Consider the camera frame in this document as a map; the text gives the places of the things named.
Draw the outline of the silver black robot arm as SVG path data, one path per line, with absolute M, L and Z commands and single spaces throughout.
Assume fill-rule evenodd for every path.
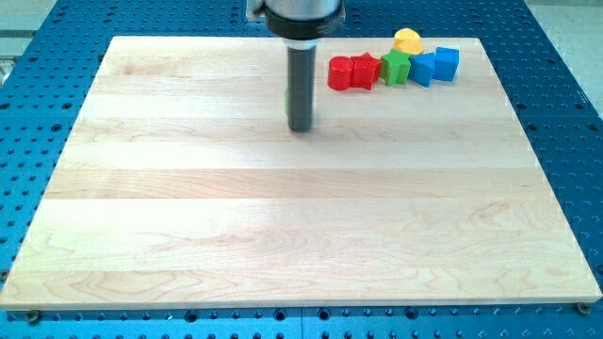
M 290 48 L 310 49 L 342 24 L 345 7 L 343 0 L 247 0 L 246 13 Z

